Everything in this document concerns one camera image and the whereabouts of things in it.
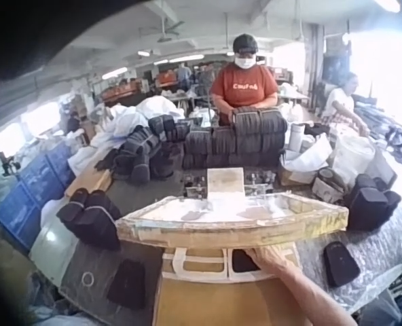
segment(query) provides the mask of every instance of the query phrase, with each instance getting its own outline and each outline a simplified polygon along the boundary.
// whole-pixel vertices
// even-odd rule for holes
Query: ceiling
[[[101,75],[120,67],[139,67],[194,53],[225,53],[232,50],[232,40],[241,33],[253,34],[260,50],[271,52],[275,46],[299,38],[299,19],[305,35],[310,23],[346,21],[369,10],[380,8],[374,0],[148,1],[90,27],[39,72],[0,82],[0,107],[11,109],[38,99],[48,101],[50,98],[42,96],[44,90],[51,95],[69,91],[71,79]],[[162,19],[166,20],[166,28],[179,21],[184,23],[175,29],[178,35],[169,34],[170,41],[158,43]],[[140,57],[136,54],[139,50],[153,54]]]

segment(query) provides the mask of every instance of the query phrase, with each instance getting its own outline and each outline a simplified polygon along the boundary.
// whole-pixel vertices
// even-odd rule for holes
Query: face mask
[[[242,69],[249,69],[255,65],[256,59],[254,58],[235,58],[234,63]]]

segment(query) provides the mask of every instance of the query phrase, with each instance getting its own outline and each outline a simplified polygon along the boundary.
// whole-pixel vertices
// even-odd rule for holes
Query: cap
[[[256,54],[258,52],[257,41],[255,41],[255,38],[252,35],[241,34],[237,36],[233,42],[233,51],[234,53],[239,54]]]

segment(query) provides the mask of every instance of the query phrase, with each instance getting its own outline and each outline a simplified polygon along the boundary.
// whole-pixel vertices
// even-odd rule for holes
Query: orange t-shirt
[[[265,66],[241,69],[230,63],[219,72],[211,92],[222,96],[232,107],[248,107],[278,92],[278,85]],[[225,114],[220,116],[224,122],[228,121]]]

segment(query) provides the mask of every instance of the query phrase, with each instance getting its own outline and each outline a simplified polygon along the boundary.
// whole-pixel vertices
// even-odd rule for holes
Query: blue plastic crate
[[[18,182],[0,204],[0,224],[27,250],[40,231],[41,210],[23,182]]]
[[[67,189],[75,179],[75,175],[68,164],[68,159],[71,157],[71,148],[61,142],[51,151],[47,152],[46,155],[56,176],[63,187]]]
[[[37,156],[20,172],[20,180],[24,182],[27,192],[42,209],[49,200],[61,199],[64,187],[50,166],[45,155]]]

